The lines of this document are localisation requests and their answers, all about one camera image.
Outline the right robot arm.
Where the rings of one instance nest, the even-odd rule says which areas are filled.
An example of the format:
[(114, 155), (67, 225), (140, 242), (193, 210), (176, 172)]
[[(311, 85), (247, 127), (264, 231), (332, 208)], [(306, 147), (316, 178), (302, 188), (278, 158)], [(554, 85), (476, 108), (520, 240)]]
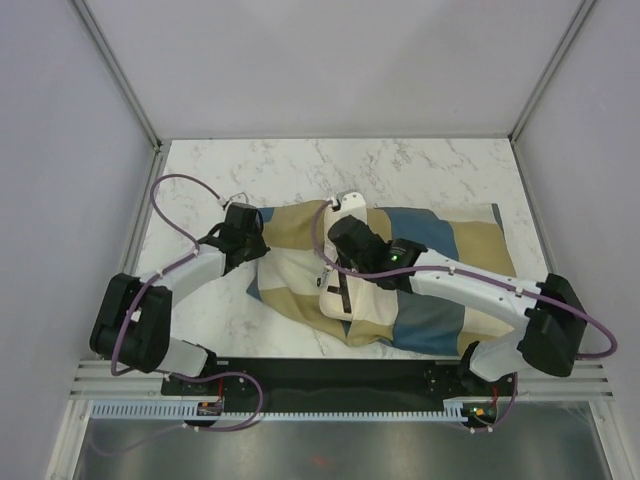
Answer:
[(347, 275), (384, 290), (452, 301), (510, 326), (509, 333), (465, 350), (456, 373), (466, 393), (480, 394), (527, 369), (571, 375), (586, 322), (566, 279), (532, 282), (471, 267), (411, 240), (385, 241), (353, 216), (335, 222), (327, 238)]

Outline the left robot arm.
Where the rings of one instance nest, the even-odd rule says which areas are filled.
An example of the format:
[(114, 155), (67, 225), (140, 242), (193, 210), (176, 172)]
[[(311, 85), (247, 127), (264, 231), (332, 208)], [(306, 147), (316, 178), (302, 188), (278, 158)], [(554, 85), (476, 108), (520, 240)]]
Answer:
[(111, 278), (94, 327), (90, 349), (112, 362), (112, 373), (131, 370), (183, 376), (197, 394), (213, 391), (218, 369), (207, 363), (210, 352), (171, 336), (172, 312), (204, 285), (244, 263), (267, 254), (263, 216), (257, 208), (234, 202), (186, 256), (154, 273)]

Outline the blue beige checked pillowcase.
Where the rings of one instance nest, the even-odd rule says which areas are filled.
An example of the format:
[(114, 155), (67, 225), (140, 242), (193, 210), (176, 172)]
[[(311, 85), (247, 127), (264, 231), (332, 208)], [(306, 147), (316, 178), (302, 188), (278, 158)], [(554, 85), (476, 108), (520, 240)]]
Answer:
[[(312, 200), (262, 209), (269, 251), (257, 262), (248, 295), (350, 347), (384, 342), (416, 353), (455, 356), (473, 342), (511, 331), (477, 309), (402, 291), (394, 277), (369, 281), (329, 270), (316, 252), (324, 245), (321, 204)], [(368, 209), (367, 217), (370, 229), (385, 242), (407, 239), (476, 268), (516, 273), (494, 204), (440, 210), (379, 207)]]

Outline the cream bear print pillow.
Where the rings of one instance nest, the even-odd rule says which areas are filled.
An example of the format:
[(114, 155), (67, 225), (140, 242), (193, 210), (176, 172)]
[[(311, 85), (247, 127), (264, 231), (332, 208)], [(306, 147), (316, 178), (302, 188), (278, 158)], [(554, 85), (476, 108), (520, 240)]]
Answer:
[[(328, 230), (334, 223), (326, 224), (325, 209), (319, 214), (314, 230), (316, 233), (322, 233), (320, 248), (323, 253), (330, 260), (341, 265), (337, 250), (328, 238)], [(384, 241), (391, 239), (391, 223), (383, 211), (367, 207), (366, 224)], [(368, 321), (380, 326), (392, 326), (395, 322), (398, 314), (395, 291), (381, 289), (364, 279), (346, 276), (331, 266), (324, 267), (319, 286), (321, 287), (320, 309), (327, 317), (348, 323)]]

